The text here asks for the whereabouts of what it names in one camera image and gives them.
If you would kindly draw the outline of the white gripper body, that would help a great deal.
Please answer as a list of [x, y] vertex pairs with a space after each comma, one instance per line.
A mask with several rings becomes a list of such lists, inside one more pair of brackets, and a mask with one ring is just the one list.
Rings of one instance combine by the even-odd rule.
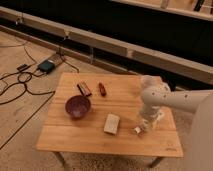
[[139, 111], [139, 123], [153, 124], [158, 118], [159, 111], [159, 106], [143, 105]]

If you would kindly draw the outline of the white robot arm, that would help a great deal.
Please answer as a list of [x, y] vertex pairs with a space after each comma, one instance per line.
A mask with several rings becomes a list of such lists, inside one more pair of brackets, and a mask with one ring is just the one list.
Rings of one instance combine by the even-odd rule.
[[140, 77], [143, 102], [140, 127], [148, 131], [162, 116], [162, 106], [194, 113], [184, 171], [213, 171], [213, 89], [171, 91], [155, 76]]

